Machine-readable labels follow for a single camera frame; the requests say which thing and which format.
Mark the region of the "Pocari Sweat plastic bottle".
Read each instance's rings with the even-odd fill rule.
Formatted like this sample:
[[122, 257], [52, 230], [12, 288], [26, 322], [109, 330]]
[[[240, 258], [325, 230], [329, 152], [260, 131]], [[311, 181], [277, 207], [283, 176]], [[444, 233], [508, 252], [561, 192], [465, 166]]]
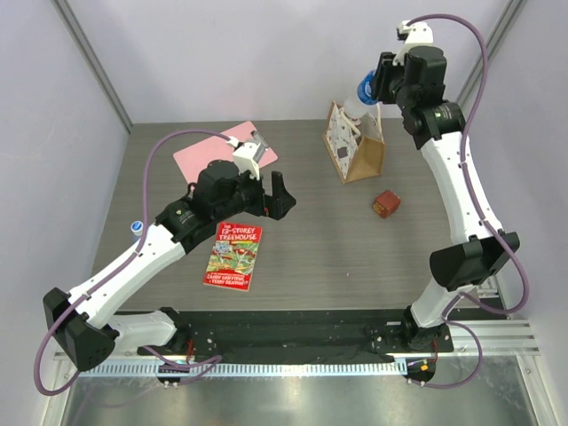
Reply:
[[343, 111], [352, 120], [360, 119], [378, 103], [378, 100], [372, 97], [371, 82], [374, 76], [375, 71], [369, 71], [344, 101]]

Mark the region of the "burlap canvas tote bag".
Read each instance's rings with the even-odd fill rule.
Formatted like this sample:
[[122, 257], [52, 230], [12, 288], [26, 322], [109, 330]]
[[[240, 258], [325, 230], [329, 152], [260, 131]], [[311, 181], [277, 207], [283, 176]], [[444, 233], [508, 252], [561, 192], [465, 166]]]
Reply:
[[379, 106], [373, 106], [356, 125], [332, 102], [322, 138], [343, 184], [383, 174], [386, 145]]

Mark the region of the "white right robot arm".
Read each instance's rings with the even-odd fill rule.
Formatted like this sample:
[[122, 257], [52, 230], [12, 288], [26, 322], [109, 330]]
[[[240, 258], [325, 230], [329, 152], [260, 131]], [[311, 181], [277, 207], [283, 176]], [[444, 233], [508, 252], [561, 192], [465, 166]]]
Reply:
[[445, 310], [494, 276], [520, 247], [518, 235], [503, 230], [485, 197], [461, 108], [444, 98], [446, 65], [437, 47], [414, 47], [402, 59], [387, 51], [371, 82], [374, 99], [399, 107], [404, 129], [430, 166], [450, 225], [451, 246], [430, 254], [430, 282], [403, 314], [399, 335], [407, 351], [429, 350], [442, 334]]

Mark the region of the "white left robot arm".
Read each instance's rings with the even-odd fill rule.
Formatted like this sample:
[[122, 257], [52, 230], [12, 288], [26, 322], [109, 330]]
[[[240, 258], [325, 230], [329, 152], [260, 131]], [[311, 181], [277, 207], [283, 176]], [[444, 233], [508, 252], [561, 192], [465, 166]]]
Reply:
[[143, 346], [182, 351], [191, 327], [181, 314], [163, 307], [147, 314], [120, 315], [118, 309], [161, 270], [215, 235], [219, 224], [240, 213], [280, 220], [295, 207], [280, 172], [272, 191], [250, 171], [215, 160], [202, 170], [186, 195], [168, 204], [146, 235], [97, 275], [65, 292], [43, 298], [47, 326], [80, 372], [93, 369], [118, 351]]

